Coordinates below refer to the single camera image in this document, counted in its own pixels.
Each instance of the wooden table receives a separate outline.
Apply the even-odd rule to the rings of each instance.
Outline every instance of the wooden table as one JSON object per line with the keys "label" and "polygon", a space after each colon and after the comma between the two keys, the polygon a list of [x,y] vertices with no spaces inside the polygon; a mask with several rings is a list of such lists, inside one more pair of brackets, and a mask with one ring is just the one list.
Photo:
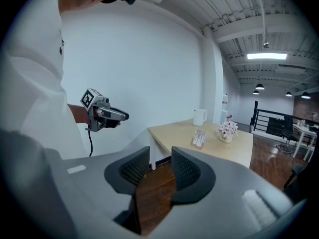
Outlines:
{"label": "wooden table", "polygon": [[[309,136],[312,136],[312,139],[311,139],[311,142],[310,142],[310,146],[308,147],[308,151],[307,151],[307,153],[306,153],[306,155],[305,155],[305,157],[304,157],[304,160],[306,160],[307,157],[308,157],[308,154],[309,154],[309,152],[310,152],[310,150],[311,150],[311,147],[312,147],[312,145],[313,145],[313,143],[314,143],[315,137],[317,136],[317,133],[310,131],[309,128],[307,128],[307,127],[305,127],[305,126],[299,126],[299,125],[296,125],[296,124],[293,124],[293,126],[294,126],[295,129],[297,129],[297,130],[301,133],[301,135],[300,135],[300,137],[299,137],[299,141],[298,141],[297,147],[296,147],[296,150],[295,150],[294,155],[293,155],[293,158],[296,156],[296,154],[297,154],[297,152],[298,152],[298,150],[299,150],[299,148],[300,148],[300,145],[301,145],[302,142],[303,142],[303,138],[304,138],[305,134],[307,134],[307,135],[309,135]],[[315,151],[315,150],[313,150],[313,152],[312,152],[312,154],[311,154],[311,156],[310,156],[308,162],[311,160],[314,151]]]}
{"label": "wooden table", "polygon": [[[148,130],[154,140],[170,154],[172,146],[182,147],[231,160],[249,168],[253,150],[253,134],[238,131],[238,136],[234,135],[231,143],[225,143],[218,139],[217,126],[217,124],[208,122],[204,122],[202,126],[194,126],[192,120],[186,120],[149,127]],[[196,129],[206,131],[206,139],[202,149],[190,144]]]}

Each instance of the white wall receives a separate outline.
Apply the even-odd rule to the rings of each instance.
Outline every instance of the white wall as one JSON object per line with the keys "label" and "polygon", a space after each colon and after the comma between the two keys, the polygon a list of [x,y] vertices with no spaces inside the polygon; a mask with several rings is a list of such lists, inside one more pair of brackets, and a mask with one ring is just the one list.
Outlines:
{"label": "white wall", "polygon": [[294,98],[286,97],[284,87],[264,85],[265,89],[259,90],[259,95],[253,95],[255,87],[254,84],[243,84],[241,86],[237,122],[247,125],[250,124],[250,119],[254,113],[255,101],[258,101],[258,109],[289,115],[293,114]]}
{"label": "white wall", "polygon": [[223,61],[224,94],[228,95],[228,116],[233,115],[233,120],[239,119],[240,83],[234,72]]}
{"label": "white wall", "polygon": [[[190,119],[200,107],[200,41],[171,19],[119,1],[62,22],[68,103],[80,105],[90,87],[130,114],[121,126],[91,134],[94,155],[148,145],[147,127]],[[89,153],[85,127],[79,124]]]}

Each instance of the white mug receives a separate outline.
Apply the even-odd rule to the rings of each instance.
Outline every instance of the white mug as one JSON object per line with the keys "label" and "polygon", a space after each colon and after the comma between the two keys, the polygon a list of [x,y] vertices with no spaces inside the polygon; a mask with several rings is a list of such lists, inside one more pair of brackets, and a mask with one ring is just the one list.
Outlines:
{"label": "white mug", "polygon": [[207,110],[194,109],[193,125],[203,125],[207,120]]}

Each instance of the wooden floor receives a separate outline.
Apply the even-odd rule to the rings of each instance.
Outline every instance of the wooden floor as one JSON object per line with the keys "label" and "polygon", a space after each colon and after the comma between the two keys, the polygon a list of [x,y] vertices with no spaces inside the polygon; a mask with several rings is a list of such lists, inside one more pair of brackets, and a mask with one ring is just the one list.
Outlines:
{"label": "wooden floor", "polygon": [[[246,131],[249,127],[240,127]],[[299,150],[296,158],[283,154],[276,148],[277,142],[254,135],[250,169],[283,190],[291,175],[291,169],[297,164],[306,166],[303,161],[305,150]],[[146,178],[137,188],[137,206],[142,235],[149,234],[170,211],[170,199],[176,192],[175,177],[170,162],[160,165],[155,171],[148,171]]]}

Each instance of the white column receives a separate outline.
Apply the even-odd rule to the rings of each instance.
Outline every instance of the white column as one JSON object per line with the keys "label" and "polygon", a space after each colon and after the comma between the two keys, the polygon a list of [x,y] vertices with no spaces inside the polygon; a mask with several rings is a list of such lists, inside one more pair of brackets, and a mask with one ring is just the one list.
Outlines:
{"label": "white column", "polygon": [[207,121],[219,124],[224,90],[222,57],[209,27],[204,28],[204,35],[202,106],[208,110]]}

